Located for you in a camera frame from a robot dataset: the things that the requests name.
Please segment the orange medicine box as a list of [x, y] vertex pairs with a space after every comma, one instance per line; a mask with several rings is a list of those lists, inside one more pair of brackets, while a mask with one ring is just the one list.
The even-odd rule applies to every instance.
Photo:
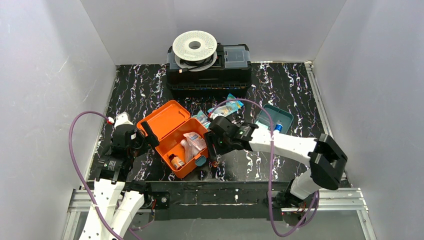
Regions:
[[140, 120], [136, 127], [143, 130], [143, 122], [148, 124], [159, 142], [159, 145], [154, 148], [155, 151], [177, 178], [183, 179], [191, 173], [197, 167], [195, 161], [200, 156], [209, 156], [208, 149], [205, 148], [179, 169], [176, 169], [170, 162], [169, 156], [172, 154], [178, 156], [181, 160], [184, 159], [185, 149], [181, 145], [181, 140], [185, 138], [184, 134], [195, 132], [203, 137], [208, 132], [207, 128], [197, 119], [192, 118], [191, 114], [177, 101], [168, 101]]

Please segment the blue cotton swab packet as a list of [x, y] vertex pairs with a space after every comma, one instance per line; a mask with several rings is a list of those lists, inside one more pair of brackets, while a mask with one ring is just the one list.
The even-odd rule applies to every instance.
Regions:
[[239, 109], [241, 109], [244, 104], [239, 100], [228, 101], [225, 105], [219, 106], [215, 111], [213, 111], [213, 107], [210, 108], [207, 112], [208, 115], [212, 118], [216, 116], [224, 116], [227, 117], [233, 113], [236, 113]]

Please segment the white blue medicine sachet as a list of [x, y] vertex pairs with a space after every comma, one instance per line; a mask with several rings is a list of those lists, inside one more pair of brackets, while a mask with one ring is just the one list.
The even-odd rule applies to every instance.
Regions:
[[183, 136], [198, 151], [202, 151], [203, 149], [207, 147], [206, 141], [197, 132], [194, 132], [194, 131], [187, 132], [187, 133], [184, 133]]

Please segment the small teal packet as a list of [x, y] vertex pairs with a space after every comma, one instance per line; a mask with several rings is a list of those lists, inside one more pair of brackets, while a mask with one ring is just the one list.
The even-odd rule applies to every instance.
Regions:
[[199, 110], [196, 114], [192, 116], [192, 118], [198, 120], [206, 129], [209, 128], [211, 122], [209, 120], [209, 117], [202, 110]]

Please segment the brown medicine bottle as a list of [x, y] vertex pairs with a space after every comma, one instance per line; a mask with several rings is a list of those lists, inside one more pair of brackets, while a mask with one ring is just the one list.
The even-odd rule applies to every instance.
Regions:
[[179, 170], [185, 165], [185, 162], [175, 154], [169, 155], [168, 159], [175, 170]]

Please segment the teal bandage packet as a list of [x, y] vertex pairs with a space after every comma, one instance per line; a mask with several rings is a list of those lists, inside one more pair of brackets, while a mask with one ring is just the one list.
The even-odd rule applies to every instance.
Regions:
[[266, 129], [266, 130], [269, 129], [269, 126], [267, 124], [261, 123], [260, 121], [256, 121], [255, 124], [258, 125], [259, 128]]

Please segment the small blue capped bottle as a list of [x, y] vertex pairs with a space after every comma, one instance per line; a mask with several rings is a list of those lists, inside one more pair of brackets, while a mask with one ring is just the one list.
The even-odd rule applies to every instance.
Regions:
[[277, 124], [275, 125], [275, 127], [274, 127], [273, 133], [274, 133], [274, 134], [279, 134], [279, 133], [281, 133], [281, 132], [282, 132], [282, 130], [283, 130], [283, 125], [282, 125], [282, 124], [280, 124], [280, 123], [277, 123]]

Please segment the teal divided tray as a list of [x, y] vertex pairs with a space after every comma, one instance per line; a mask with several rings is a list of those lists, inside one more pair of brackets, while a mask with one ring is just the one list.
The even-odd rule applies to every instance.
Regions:
[[274, 130], [276, 124], [281, 124], [283, 126], [281, 134], [287, 134], [288, 131], [291, 129], [294, 116], [291, 113], [271, 104], [265, 104], [263, 108], [264, 110], [261, 110], [259, 112], [258, 116], [255, 119], [255, 122], [259, 121], [263, 124], [268, 125], [269, 131]]

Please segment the clear bag with teal packet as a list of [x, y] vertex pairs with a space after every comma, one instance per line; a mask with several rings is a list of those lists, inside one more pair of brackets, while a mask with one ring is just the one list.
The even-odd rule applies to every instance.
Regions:
[[186, 139], [183, 139], [180, 144], [184, 148], [184, 162], [188, 164], [191, 159], [198, 155], [201, 151], [193, 147]]

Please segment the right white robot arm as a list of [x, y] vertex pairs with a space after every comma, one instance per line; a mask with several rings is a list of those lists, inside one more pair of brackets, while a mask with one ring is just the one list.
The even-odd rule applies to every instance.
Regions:
[[269, 130], [254, 123], [233, 123], [227, 117], [212, 120], [204, 134], [209, 155], [214, 158], [235, 150], [268, 152], [297, 161], [308, 170], [295, 177], [274, 202], [300, 203], [320, 189], [337, 190], [348, 157], [335, 140], [322, 133], [316, 137], [297, 137]]

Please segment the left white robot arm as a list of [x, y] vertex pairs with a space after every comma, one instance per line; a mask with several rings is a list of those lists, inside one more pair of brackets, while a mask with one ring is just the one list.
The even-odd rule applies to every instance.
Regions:
[[156, 199], [144, 182], [127, 183], [134, 160], [149, 150], [145, 133], [134, 125], [128, 113], [109, 118], [114, 131], [109, 150], [100, 157], [103, 161], [95, 173], [91, 204], [81, 240], [122, 239], [140, 209], [148, 209], [155, 217]]

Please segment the black plastic toolbox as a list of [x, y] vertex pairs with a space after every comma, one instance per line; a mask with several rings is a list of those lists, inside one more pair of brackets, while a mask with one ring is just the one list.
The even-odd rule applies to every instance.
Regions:
[[218, 44], [215, 53], [197, 62], [181, 63], [173, 48], [167, 52], [165, 84], [174, 99], [244, 97], [252, 85], [252, 63], [246, 44]]

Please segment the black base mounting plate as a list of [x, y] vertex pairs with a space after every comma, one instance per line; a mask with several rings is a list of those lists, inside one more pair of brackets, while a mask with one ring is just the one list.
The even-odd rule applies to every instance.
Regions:
[[155, 220], [266, 219], [265, 181], [147, 181]]

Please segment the white filament spool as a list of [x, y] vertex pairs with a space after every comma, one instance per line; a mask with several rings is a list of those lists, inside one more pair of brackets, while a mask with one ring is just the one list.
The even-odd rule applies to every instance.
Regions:
[[172, 43], [178, 72], [200, 72], [210, 68], [217, 60], [218, 42], [213, 35], [202, 30], [191, 30], [176, 37]]

